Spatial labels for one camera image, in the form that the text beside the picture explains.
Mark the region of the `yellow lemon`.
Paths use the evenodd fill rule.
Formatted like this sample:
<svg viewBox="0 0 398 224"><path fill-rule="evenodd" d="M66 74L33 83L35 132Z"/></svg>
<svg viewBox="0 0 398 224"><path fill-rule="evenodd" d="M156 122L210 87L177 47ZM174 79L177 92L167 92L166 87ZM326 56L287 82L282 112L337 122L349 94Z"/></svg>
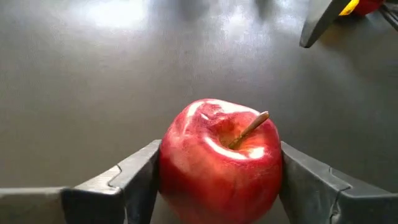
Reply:
<svg viewBox="0 0 398 224"><path fill-rule="evenodd" d="M350 0L350 2L345 6L345 8L339 13L339 16L347 16L351 14L358 4L359 0Z"/></svg>

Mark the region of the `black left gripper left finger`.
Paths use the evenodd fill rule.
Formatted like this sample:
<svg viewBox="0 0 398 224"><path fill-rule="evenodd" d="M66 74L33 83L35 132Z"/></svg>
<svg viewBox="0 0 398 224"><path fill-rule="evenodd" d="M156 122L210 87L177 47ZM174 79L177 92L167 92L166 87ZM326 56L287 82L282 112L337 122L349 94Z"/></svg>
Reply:
<svg viewBox="0 0 398 224"><path fill-rule="evenodd" d="M0 188L0 224L150 224L160 143L74 187Z"/></svg>

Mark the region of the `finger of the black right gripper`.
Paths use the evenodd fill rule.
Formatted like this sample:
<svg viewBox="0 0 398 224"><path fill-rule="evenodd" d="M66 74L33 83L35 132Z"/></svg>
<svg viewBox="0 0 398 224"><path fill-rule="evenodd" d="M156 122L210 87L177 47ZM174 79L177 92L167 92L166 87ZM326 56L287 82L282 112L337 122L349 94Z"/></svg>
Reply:
<svg viewBox="0 0 398 224"><path fill-rule="evenodd" d="M300 36L300 46L311 47L351 0L310 0Z"/></svg>

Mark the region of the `black table mat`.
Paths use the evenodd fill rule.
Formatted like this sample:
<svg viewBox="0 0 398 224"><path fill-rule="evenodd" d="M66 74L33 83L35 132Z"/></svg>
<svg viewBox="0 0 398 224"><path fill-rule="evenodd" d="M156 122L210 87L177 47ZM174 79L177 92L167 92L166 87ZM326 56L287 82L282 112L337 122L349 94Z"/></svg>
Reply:
<svg viewBox="0 0 398 224"><path fill-rule="evenodd" d="M211 98L398 193L398 31L338 16L303 48L309 1L0 0L0 188L79 185ZM150 224L187 224L159 187Z"/></svg>

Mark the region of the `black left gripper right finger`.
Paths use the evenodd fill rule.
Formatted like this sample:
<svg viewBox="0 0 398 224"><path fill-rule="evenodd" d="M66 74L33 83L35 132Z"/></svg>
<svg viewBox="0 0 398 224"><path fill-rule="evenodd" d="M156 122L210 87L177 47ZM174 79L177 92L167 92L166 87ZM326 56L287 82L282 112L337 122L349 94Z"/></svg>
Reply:
<svg viewBox="0 0 398 224"><path fill-rule="evenodd" d="M336 170L282 142L279 193L290 224L398 224L398 193Z"/></svg>

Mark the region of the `red apple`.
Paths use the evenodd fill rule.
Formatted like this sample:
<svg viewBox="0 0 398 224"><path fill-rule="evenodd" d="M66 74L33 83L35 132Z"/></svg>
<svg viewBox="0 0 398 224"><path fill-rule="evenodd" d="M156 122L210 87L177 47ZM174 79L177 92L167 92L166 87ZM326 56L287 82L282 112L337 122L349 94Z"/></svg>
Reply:
<svg viewBox="0 0 398 224"><path fill-rule="evenodd" d="M353 13L358 16L365 16L376 11L385 2L385 0L359 0Z"/></svg>
<svg viewBox="0 0 398 224"><path fill-rule="evenodd" d="M205 98L159 146L160 194L187 224L253 224L282 185L279 134L267 111Z"/></svg>

